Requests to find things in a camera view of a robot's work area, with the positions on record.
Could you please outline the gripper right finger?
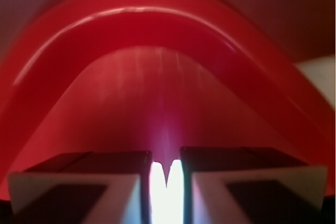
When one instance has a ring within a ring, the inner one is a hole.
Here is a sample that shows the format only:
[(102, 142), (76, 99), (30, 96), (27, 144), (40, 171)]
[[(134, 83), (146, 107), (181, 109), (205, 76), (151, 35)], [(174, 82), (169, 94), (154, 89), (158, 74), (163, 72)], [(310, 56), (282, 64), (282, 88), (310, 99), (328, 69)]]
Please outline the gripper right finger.
[(184, 223), (327, 223), (328, 169), (267, 147), (182, 147)]

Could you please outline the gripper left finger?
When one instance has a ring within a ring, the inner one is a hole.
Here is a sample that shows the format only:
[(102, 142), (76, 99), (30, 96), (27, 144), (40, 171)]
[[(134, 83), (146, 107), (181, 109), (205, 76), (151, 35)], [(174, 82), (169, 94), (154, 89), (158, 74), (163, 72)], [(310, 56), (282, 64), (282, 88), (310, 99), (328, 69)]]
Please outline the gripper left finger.
[(149, 151), (64, 153), (8, 176), (12, 223), (149, 223)]

